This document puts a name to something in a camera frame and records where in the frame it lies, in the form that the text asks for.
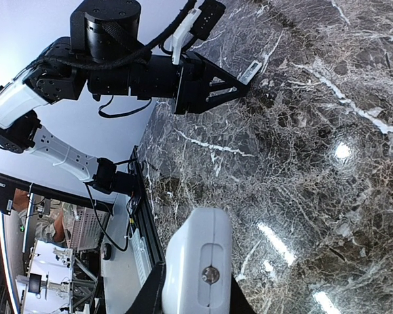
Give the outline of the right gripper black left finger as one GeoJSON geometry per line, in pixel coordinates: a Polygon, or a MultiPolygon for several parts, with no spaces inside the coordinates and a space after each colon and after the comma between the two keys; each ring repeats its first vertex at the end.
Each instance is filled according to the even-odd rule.
{"type": "Polygon", "coordinates": [[[162,290],[166,280],[166,264],[158,262],[151,270],[144,285],[126,314],[162,313],[162,290]]]}

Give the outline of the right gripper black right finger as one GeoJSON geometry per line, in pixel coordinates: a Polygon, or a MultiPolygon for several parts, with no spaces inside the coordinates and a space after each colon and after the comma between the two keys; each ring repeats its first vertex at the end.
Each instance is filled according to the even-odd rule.
{"type": "Polygon", "coordinates": [[[255,314],[234,277],[231,279],[231,314],[255,314]]]}

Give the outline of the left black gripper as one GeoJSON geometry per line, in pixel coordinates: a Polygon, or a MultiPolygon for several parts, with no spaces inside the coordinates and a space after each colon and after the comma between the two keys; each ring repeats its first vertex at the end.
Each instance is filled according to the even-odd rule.
{"type": "Polygon", "coordinates": [[[179,65],[175,114],[200,114],[248,93],[248,85],[198,53],[186,53],[179,65]],[[236,88],[236,91],[210,96],[211,92],[229,88],[236,88]]]}

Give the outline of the white remote control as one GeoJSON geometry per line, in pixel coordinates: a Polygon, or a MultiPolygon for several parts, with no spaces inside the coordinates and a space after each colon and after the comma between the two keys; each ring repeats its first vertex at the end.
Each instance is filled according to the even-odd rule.
{"type": "Polygon", "coordinates": [[[164,313],[228,313],[232,228],[222,209],[201,207],[171,237],[166,250],[164,313]]]}

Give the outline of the white battery cover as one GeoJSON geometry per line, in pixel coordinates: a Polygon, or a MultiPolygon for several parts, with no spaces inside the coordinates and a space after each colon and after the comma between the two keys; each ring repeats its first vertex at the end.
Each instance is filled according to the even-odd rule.
{"type": "Polygon", "coordinates": [[[258,71],[262,68],[263,64],[257,60],[252,61],[250,66],[245,70],[245,72],[239,77],[238,81],[242,84],[248,85],[258,71]]]}

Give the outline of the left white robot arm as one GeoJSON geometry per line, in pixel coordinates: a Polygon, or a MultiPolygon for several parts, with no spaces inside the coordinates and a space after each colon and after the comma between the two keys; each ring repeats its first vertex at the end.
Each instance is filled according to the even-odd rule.
{"type": "Polygon", "coordinates": [[[69,36],[54,41],[0,87],[0,149],[45,158],[88,190],[135,194],[136,174],[58,139],[35,110],[78,100],[83,89],[95,100],[103,95],[172,99],[175,114],[201,114],[244,97],[248,79],[191,51],[196,41],[209,37],[224,12],[219,1],[188,1],[160,35],[143,44],[138,41],[139,2],[83,1],[71,14],[69,36]]]}

